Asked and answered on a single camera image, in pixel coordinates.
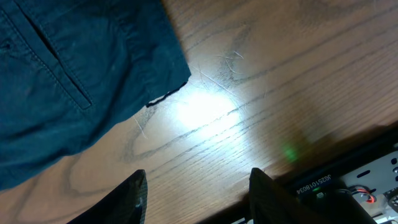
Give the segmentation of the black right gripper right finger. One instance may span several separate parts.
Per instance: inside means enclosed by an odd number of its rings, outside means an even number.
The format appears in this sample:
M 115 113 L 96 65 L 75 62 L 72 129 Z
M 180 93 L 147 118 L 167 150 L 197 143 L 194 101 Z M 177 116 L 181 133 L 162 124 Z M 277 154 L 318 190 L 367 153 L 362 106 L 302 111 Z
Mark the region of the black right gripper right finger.
M 249 206 L 254 223 L 311 223 L 314 215 L 259 168 L 249 177 Z

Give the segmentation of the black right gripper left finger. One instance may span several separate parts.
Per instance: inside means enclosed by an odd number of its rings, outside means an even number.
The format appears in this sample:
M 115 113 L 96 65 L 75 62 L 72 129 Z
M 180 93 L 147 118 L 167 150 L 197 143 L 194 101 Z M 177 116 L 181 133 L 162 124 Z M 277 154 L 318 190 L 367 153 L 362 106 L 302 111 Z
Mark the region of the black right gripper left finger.
M 146 173 L 139 169 L 68 224 L 144 224 L 147 193 Z

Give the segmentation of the navy blue shorts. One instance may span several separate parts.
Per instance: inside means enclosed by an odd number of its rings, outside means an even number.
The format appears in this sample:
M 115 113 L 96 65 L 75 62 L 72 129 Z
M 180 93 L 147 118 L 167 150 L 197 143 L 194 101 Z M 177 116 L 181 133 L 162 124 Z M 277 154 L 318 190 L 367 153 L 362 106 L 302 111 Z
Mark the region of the navy blue shorts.
M 1 188 L 88 149 L 189 77 L 159 0 L 2 0 Z

